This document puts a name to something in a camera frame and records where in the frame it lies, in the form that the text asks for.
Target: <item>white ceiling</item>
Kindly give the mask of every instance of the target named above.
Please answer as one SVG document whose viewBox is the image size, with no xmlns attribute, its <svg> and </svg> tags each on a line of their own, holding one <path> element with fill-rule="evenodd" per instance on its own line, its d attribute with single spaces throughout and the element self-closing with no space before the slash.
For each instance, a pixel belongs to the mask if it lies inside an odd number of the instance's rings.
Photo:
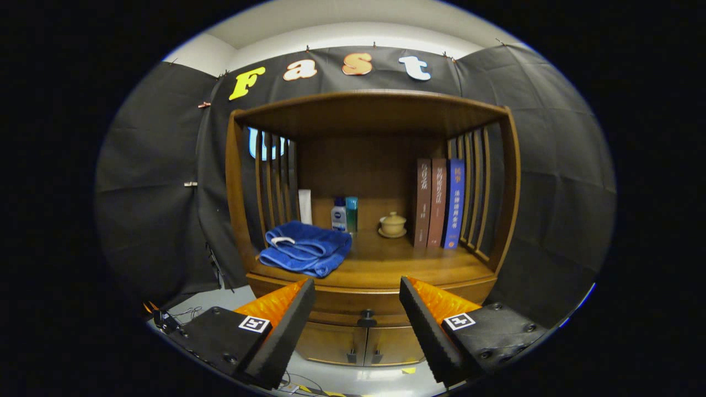
<svg viewBox="0 0 706 397">
<path fill-rule="evenodd" d="M 343 22 L 414 26 L 458 37 L 481 47 L 520 40 L 466 10 L 435 0 L 272 0 L 249 8 L 204 33 L 235 49 L 282 33 Z"/>
</svg>

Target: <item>yellow letter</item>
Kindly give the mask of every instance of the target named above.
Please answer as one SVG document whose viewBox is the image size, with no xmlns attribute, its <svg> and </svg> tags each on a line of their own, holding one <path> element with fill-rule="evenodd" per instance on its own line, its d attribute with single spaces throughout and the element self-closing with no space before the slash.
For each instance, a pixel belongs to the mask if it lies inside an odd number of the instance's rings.
<svg viewBox="0 0 706 397">
<path fill-rule="evenodd" d="M 298 78 L 310 78 L 317 72 L 317 70 L 314 68 L 315 65 L 316 63 L 311 59 L 296 61 L 293 64 L 287 66 L 287 72 L 285 72 L 283 78 L 286 81 L 292 81 Z"/>
<path fill-rule="evenodd" d="M 228 100 L 234 100 L 235 98 L 240 98 L 242 96 L 248 95 L 248 87 L 255 85 L 258 79 L 258 75 L 265 73 L 265 67 L 260 66 L 257 69 L 247 71 L 245 73 L 239 74 L 235 80 L 235 89 L 233 93 L 228 97 Z"/>
</svg>

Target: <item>brown book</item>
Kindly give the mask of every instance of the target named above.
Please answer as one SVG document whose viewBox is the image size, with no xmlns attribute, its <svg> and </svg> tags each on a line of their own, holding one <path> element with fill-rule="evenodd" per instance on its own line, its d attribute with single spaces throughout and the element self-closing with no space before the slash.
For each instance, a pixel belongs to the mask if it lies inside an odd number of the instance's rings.
<svg viewBox="0 0 706 397">
<path fill-rule="evenodd" d="M 431 211 L 427 247 L 441 247 L 446 211 L 446 159 L 431 160 Z"/>
<path fill-rule="evenodd" d="M 414 246 L 426 247 L 431 205 L 431 160 L 417 159 L 417 215 L 414 217 Z"/>
</svg>

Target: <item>towel loop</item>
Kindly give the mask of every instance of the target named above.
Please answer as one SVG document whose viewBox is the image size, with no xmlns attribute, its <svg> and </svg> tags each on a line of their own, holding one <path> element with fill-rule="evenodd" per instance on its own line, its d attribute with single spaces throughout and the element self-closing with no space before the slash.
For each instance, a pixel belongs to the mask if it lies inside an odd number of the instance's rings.
<svg viewBox="0 0 706 397">
<path fill-rule="evenodd" d="M 281 242 L 281 241 L 288 241 L 288 242 L 291 242 L 292 244 L 296 244 L 296 243 L 297 243 L 297 242 L 295 242 L 293 239 L 291 239 L 291 238 L 289 238 L 289 237 L 273 237 L 270 242 L 272 243 L 272 245 L 274 245 L 274 246 L 276 247 L 276 246 L 277 246 L 277 243 L 278 243 L 278 242 Z"/>
</svg>

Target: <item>book spine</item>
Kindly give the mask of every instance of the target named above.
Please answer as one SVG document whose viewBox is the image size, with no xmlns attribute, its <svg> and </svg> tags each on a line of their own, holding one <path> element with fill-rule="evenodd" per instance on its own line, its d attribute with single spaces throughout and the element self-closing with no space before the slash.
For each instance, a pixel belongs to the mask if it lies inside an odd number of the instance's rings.
<svg viewBox="0 0 706 397">
<path fill-rule="evenodd" d="M 441 247 L 446 211 L 446 159 L 431 160 L 431 214 L 427 247 Z"/>
<path fill-rule="evenodd" d="M 443 238 L 445 249 L 456 249 L 461 234 L 464 168 L 463 160 L 453 158 L 448 161 L 448 195 L 446 200 L 448 215 L 446 216 L 446 231 Z"/>
<path fill-rule="evenodd" d="M 426 247 L 431 204 L 431 160 L 417 160 L 417 216 L 414 222 L 414 246 Z"/>
</svg>

